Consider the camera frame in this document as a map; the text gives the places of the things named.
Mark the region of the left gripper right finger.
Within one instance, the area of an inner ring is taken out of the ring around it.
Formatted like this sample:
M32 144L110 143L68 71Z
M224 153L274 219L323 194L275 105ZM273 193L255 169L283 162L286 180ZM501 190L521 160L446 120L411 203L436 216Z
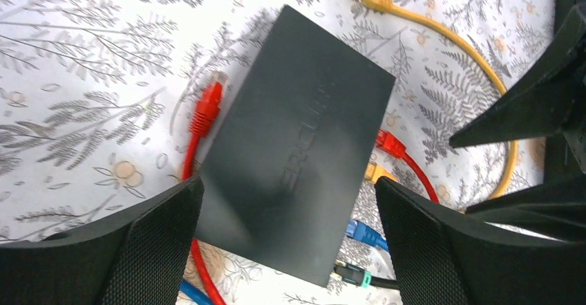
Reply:
M585 240L487 223L389 178L375 194L404 304L585 303Z

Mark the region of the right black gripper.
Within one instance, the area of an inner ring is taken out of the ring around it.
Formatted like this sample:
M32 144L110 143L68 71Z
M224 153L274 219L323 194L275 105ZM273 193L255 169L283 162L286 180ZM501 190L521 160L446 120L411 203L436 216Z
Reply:
M554 32L524 76L449 143L457 148L552 136L546 140L546 183L472 205L465 214L584 241L585 0L556 0Z

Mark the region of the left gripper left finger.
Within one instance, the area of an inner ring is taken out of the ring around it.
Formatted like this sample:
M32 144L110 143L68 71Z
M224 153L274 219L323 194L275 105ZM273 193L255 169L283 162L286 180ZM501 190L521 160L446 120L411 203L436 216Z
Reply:
M203 194L193 177L42 241L2 245L1 303L174 304Z

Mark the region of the black network switch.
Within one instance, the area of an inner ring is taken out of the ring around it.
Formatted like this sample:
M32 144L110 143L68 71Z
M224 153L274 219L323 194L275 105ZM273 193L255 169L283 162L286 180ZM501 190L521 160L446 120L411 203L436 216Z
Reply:
M197 240L326 286L394 85L284 6L200 168Z

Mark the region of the floral patterned table mat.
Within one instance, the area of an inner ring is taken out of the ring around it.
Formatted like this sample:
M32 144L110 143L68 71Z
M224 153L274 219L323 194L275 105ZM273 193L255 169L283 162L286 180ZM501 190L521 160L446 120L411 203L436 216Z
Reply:
M393 1L467 40L507 87L553 35L555 0ZM542 181L543 139L451 149L497 91L445 37L355 1L1 0L1 240L37 241L175 184L199 92L223 71L229 106L284 5L396 77L383 127L444 205Z

